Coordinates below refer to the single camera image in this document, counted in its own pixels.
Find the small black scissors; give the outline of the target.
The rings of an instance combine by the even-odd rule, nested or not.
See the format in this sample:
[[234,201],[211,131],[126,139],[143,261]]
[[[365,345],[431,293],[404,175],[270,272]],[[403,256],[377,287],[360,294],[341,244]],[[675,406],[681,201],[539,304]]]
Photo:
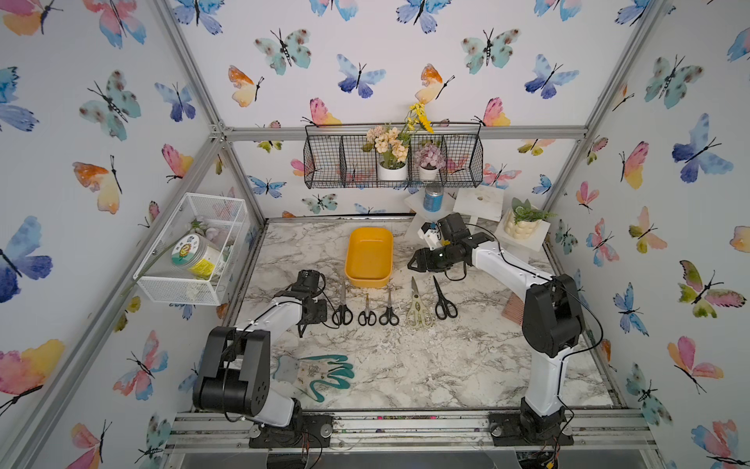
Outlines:
[[381,326],[398,326],[400,324],[400,318],[395,312],[392,291],[388,290],[388,301],[385,312],[378,318]]
[[354,314],[347,304],[347,283],[343,281],[339,288],[339,305],[332,314],[334,326],[349,326],[354,320]]
[[357,323],[362,326],[375,326],[377,324],[377,315],[370,308],[369,295],[365,295],[364,308],[357,315]]

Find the large black scissors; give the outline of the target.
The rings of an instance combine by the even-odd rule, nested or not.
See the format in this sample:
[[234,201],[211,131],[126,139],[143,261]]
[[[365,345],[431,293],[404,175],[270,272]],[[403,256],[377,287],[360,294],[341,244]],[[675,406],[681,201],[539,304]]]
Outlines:
[[438,320],[448,320],[448,319],[457,319],[458,318],[458,310],[456,305],[449,301],[445,295],[443,294],[443,290],[441,289],[441,286],[439,285],[439,282],[436,277],[433,277],[435,290],[437,293],[437,300],[436,300],[436,306],[435,306],[435,314]]

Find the yellow plastic storage box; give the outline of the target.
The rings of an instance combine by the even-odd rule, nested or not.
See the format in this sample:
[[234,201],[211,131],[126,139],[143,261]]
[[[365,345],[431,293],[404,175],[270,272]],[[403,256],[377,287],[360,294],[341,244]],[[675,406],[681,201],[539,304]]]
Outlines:
[[355,229],[349,238],[345,274],[356,288],[383,288],[392,277],[394,236],[384,228]]

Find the cream handled kitchen scissors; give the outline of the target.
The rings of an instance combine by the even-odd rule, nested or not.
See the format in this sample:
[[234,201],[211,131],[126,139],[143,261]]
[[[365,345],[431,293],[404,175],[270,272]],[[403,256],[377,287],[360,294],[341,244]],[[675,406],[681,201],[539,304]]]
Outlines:
[[427,310],[425,303],[422,301],[416,279],[411,278],[411,303],[406,315],[407,323],[413,328],[429,328],[433,325],[434,320]]

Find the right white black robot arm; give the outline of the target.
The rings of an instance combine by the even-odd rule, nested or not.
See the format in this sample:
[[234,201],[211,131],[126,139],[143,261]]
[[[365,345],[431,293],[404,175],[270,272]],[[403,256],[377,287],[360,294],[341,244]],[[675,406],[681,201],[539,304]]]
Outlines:
[[492,232],[471,233],[457,213],[422,224],[417,236],[426,246],[410,259],[411,271],[446,273],[456,264],[474,267],[523,299],[521,331],[533,353],[521,411],[537,419],[564,417],[561,392],[568,358],[585,326],[573,278],[532,267],[502,248]]

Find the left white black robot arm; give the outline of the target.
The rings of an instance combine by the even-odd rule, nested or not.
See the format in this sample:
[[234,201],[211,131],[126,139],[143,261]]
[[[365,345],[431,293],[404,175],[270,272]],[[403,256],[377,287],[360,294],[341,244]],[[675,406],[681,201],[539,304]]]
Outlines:
[[271,346],[287,330],[300,337],[327,321],[322,273],[302,270],[295,283],[275,293],[245,326],[217,326],[208,334],[193,388],[193,407],[283,428],[298,414],[298,402],[271,388]]

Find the white tiered display stand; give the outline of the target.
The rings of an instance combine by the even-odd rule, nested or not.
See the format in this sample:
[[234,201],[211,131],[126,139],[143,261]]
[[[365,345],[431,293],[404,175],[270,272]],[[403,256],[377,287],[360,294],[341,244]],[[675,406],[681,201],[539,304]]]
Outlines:
[[406,232],[406,238],[419,242],[418,231],[423,224],[437,222],[439,218],[455,212],[470,218],[473,232],[478,230],[477,225],[483,227],[484,222],[488,222],[490,230],[498,237],[501,246],[508,249],[519,259],[523,261],[529,261],[530,259],[547,261],[543,243],[546,238],[546,230],[550,224],[547,222],[541,223],[527,240],[512,238],[504,231],[506,220],[510,216],[510,209],[504,207],[504,195],[503,190],[492,189],[488,186],[444,190],[441,209],[436,212],[429,212],[424,209],[425,190],[421,189],[404,201],[415,212]]

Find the blue tin can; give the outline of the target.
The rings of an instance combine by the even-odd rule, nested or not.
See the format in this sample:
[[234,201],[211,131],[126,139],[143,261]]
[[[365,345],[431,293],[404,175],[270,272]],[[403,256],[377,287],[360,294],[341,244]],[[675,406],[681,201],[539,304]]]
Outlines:
[[443,205],[443,186],[432,182],[424,188],[423,208],[430,213],[439,212]]

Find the succulent in cream pot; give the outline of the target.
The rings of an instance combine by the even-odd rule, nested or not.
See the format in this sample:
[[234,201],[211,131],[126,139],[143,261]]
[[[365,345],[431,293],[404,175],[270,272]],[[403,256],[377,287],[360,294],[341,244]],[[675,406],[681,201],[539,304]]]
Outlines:
[[555,213],[539,209],[526,200],[512,199],[511,211],[503,227],[506,235],[514,240],[528,240],[542,222],[554,217]]

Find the pink striped cloth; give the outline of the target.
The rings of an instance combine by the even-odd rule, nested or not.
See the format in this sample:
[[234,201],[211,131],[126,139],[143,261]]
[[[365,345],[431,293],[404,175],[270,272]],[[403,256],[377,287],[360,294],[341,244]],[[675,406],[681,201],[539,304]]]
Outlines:
[[523,308],[525,308],[523,300],[521,300],[517,294],[512,293],[501,313],[501,316],[510,320],[514,324],[521,326],[523,324]]

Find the purple flowers white pot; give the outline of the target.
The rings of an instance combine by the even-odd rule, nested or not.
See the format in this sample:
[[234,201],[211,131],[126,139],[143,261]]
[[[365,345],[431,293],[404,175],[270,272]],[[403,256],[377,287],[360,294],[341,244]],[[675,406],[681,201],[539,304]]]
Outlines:
[[432,141],[423,142],[416,152],[419,178],[422,182],[436,181],[439,172],[446,166],[446,157],[441,146]]

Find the peach flowers white pot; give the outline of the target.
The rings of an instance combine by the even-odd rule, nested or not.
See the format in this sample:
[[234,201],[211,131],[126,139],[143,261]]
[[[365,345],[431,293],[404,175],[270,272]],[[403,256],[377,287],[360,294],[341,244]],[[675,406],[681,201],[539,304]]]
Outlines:
[[379,125],[365,135],[364,152],[376,152],[377,177],[384,182],[408,180],[408,163],[411,136],[394,127]]

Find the green lid yellow jar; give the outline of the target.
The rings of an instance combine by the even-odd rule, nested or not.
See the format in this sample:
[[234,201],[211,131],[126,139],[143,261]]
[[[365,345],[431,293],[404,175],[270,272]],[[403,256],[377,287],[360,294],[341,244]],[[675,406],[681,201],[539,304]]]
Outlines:
[[200,234],[187,234],[178,240],[170,259],[174,266],[205,281],[210,281],[224,267],[222,252]]

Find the yellow artificial flower sprig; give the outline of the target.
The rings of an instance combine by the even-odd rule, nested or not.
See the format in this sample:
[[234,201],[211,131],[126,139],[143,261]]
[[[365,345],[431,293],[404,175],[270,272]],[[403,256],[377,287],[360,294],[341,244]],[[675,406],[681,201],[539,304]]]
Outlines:
[[405,129],[410,134],[414,134],[418,130],[430,134],[434,133],[433,125],[426,113],[425,105],[423,103],[417,102],[409,107],[405,118]]

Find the clear acrylic wall box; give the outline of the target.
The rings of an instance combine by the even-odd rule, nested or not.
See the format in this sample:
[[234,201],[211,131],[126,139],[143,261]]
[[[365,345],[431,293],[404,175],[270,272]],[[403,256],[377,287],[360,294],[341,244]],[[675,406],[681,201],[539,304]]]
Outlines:
[[249,228],[243,199],[185,193],[133,279],[155,303],[218,306]]

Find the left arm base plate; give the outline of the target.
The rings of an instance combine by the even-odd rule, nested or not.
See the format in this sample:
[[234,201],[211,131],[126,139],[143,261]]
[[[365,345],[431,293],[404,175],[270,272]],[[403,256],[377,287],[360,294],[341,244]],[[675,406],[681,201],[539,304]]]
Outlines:
[[284,427],[254,423],[249,432],[250,449],[325,449],[330,446],[333,417],[328,414],[293,412]]

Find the aluminium front rail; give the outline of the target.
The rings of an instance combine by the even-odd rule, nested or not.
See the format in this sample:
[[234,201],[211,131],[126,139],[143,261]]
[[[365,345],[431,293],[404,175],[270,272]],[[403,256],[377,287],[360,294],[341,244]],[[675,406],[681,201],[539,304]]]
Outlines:
[[[179,414],[166,444],[170,453],[263,451],[327,453],[377,451],[552,451],[555,442],[525,439],[509,410],[322,410],[305,412],[295,433],[221,414]],[[563,449],[636,449],[656,442],[638,410],[578,408],[557,444]]]

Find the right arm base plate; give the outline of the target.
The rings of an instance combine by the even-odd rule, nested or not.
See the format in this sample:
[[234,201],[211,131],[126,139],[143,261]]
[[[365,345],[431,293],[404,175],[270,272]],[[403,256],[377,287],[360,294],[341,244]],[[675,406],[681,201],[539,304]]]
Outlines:
[[488,433],[496,447],[567,447],[574,444],[574,439],[564,433],[566,424],[564,408],[541,415],[522,398],[518,410],[488,416]]

